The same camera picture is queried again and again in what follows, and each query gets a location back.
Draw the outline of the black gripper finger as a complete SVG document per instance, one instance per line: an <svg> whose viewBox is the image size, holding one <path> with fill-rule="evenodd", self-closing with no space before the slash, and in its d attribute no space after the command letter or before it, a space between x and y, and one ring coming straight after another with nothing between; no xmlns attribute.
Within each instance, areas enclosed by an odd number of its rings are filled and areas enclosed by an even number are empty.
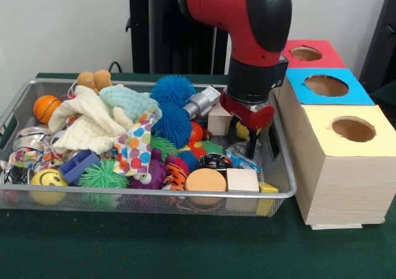
<svg viewBox="0 0 396 279"><path fill-rule="evenodd" d="M255 129L248 128L249 141L246 145L246 157L250 160L254 158L254 152L257 143L257 131Z"/></svg>
<svg viewBox="0 0 396 279"><path fill-rule="evenodd" d="M228 143L230 145L236 143L239 140L237 135L237 128L236 128L238 122L239 122L239 118L233 115L228 128Z"/></svg>

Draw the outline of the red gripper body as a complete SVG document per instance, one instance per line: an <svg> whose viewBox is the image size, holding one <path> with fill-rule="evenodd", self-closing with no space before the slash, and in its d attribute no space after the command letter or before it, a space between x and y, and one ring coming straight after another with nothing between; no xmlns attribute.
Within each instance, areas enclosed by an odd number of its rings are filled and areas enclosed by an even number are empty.
<svg viewBox="0 0 396 279"><path fill-rule="evenodd" d="M238 117L243 125L252 130L267 127L275 114L272 105L259 105L259 109L253 110L252 105L244 104L232 98L226 91L223 91L220 96L220 104L227 112Z"/></svg>

